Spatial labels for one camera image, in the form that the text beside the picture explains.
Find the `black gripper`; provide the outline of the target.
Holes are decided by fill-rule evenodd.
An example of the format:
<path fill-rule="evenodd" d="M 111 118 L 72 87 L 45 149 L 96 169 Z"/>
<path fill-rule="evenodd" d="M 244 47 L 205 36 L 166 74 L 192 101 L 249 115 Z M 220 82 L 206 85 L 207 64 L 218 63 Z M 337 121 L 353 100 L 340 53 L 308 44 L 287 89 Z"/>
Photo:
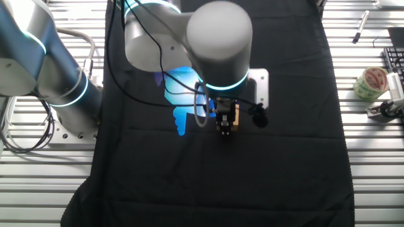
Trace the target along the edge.
<path fill-rule="evenodd" d="M 229 98 L 215 98 L 213 102 L 217 116 L 217 129 L 221 135 L 229 136 L 233 126 L 232 117 L 236 115 L 237 101 Z"/>

